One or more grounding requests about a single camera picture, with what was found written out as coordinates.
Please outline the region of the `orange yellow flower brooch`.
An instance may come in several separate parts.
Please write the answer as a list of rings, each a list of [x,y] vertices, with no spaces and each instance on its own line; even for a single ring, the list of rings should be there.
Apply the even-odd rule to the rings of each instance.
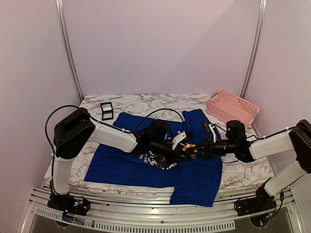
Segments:
[[[195,148],[195,144],[186,144],[182,150],[185,152],[186,155],[192,157],[192,158],[196,158],[197,157],[197,152],[198,152],[198,149]]]

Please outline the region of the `blue printed t-shirt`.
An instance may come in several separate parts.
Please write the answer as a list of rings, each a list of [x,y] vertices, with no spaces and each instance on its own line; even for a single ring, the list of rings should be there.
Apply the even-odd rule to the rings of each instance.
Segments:
[[[174,187],[171,204],[212,207],[222,178],[222,160],[193,157],[190,161],[160,169],[155,154],[131,155],[99,145],[84,180],[154,188]]]

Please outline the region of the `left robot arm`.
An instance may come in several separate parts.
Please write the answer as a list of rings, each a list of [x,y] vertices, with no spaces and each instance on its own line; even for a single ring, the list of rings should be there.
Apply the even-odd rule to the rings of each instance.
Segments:
[[[62,211],[72,207],[72,200],[67,196],[70,170],[74,158],[87,142],[106,145],[132,155],[151,151],[155,153],[157,163],[174,164],[189,158],[182,148],[184,143],[193,138],[193,134],[181,130],[171,135],[170,139],[165,139],[166,133],[172,131],[164,120],[153,120],[143,130],[129,131],[95,119],[86,108],[75,109],[55,125],[53,139],[47,139],[52,148],[52,200]]]

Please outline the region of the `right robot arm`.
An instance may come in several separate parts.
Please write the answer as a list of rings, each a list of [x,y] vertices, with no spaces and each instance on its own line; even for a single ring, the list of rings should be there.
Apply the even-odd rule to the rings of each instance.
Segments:
[[[225,139],[203,140],[195,146],[194,151],[204,159],[232,153],[244,163],[286,151],[294,151],[295,160],[256,191],[257,197],[252,199],[251,207],[256,212],[261,212],[270,204],[270,198],[311,172],[311,124],[303,119],[293,127],[264,138],[248,141],[244,124],[238,120],[231,120],[226,124]]]

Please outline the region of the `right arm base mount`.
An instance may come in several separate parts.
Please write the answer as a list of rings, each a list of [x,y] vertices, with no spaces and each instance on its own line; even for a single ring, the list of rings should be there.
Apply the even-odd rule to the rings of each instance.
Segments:
[[[238,213],[238,216],[250,215],[272,209],[272,212],[268,214],[269,218],[278,212],[274,196],[264,194],[259,194],[252,198],[239,198],[234,203],[234,209]]]

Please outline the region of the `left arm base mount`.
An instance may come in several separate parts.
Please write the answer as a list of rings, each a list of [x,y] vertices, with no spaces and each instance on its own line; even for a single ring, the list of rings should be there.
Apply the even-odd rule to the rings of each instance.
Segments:
[[[90,202],[84,197],[80,199],[75,198],[70,194],[57,195],[51,193],[47,206],[49,208],[59,210],[65,214],[75,214],[86,216],[90,210]]]

